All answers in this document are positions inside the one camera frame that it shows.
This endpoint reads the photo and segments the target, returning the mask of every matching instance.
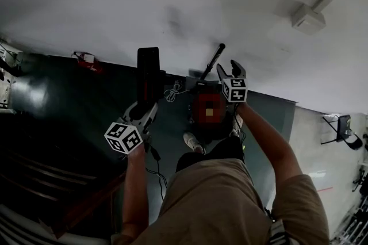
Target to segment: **chair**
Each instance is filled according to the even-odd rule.
[[[358,150],[359,148],[361,148],[363,146],[363,141],[355,133],[352,132],[350,128],[350,121],[351,121],[350,115],[343,115],[343,116],[335,115],[335,117],[337,117],[338,120],[328,121],[325,117],[322,117],[323,120],[327,122],[328,125],[336,132],[336,139],[323,142],[321,143],[321,145],[328,144],[333,141],[337,141],[337,142],[344,141],[352,150]],[[338,123],[337,129],[335,129],[332,126],[331,124],[332,122]],[[349,143],[346,141],[346,139],[348,139],[351,135],[354,135],[356,137],[356,140],[354,142]]]

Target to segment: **white cable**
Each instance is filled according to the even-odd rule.
[[[180,91],[179,90],[183,87],[183,84],[180,80],[175,81],[174,87],[171,90],[164,91],[163,95],[167,102],[174,102],[176,95],[180,95],[182,93],[185,93],[188,90]]]

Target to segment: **sleeve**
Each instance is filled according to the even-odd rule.
[[[132,244],[134,239],[130,236],[120,235],[113,242],[112,245],[129,245]]]
[[[328,244],[326,214],[308,175],[287,179],[276,191],[272,216],[282,219],[285,231],[301,244]]]

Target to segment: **sneaker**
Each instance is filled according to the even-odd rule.
[[[206,154],[206,149],[198,142],[197,138],[191,132],[185,132],[183,135],[184,142],[188,145],[189,148],[196,151],[196,148],[201,147],[202,153]]]
[[[240,128],[243,125],[243,119],[240,117],[239,114],[236,114],[234,118],[232,119],[232,130],[230,133],[230,136],[237,136],[240,135]]]

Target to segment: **hand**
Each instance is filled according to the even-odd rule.
[[[131,153],[128,154],[129,159],[136,159],[136,158],[144,158],[145,150],[144,150],[144,143],[140,144],[137,148],[135,148]]]

